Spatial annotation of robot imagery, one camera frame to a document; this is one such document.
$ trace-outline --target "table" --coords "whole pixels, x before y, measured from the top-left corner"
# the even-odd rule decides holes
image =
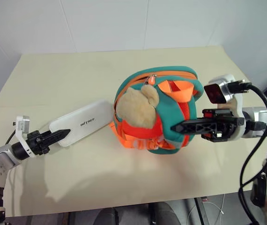
[[[193,68],[203,84],[225,73],[246,79],[220,46],[23,55],[0,93],[0,146],[17,115],[30,116],[30,131],[46,131],[49,121],[83,105],[101,98],[113,102],[119,85],[134,72],[171,65]],[[262,105],[254,93],[244,95],[244,106]],[[204,94],[198,116],[213,107]],[[4,193],[7,216],[237,192],[240,169],[256,142],[211,143],[197,136],[174,155],[156,155],[124,149],[104,127],[67,148],[54,144],[47,155],[13,169]],[[261,168],[266,152],[267,142],[250,161],[245,179]]]

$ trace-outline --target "bear ear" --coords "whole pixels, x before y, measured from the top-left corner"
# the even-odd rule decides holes
[[[148,98],[149,103],[155,108],[159,103],[159,97],[156,89],[149,84],[141,87],[141,92]]]

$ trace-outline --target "backpack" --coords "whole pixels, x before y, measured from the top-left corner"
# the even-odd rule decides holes
[[[127,88],[140,90],[145,83],[151,83],[159,95],[156,123],[152,130],[130,127],[116,114],[118,100]],[[110,127],[126,148],[147,149],[155,154],[174,154],[187,146],[194,135],[176,133],[171,127],[184,120],[197,119],[195,101],[202,94],[203,86],[196,72],[189,67],[156,67],[139,71],[129,76],[119,87]]]

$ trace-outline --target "stuffed animal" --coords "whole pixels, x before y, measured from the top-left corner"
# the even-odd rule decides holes
[[[129,87],[117,103],[116,114],[133,127],[151,129],[158,103],[158,93],[152,85],[143,85],[141,90]]]

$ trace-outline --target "white wall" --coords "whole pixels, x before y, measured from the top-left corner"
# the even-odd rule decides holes
[[[266,87],[267,0],[0,0],[0,90],[22,53],[207,45]]]

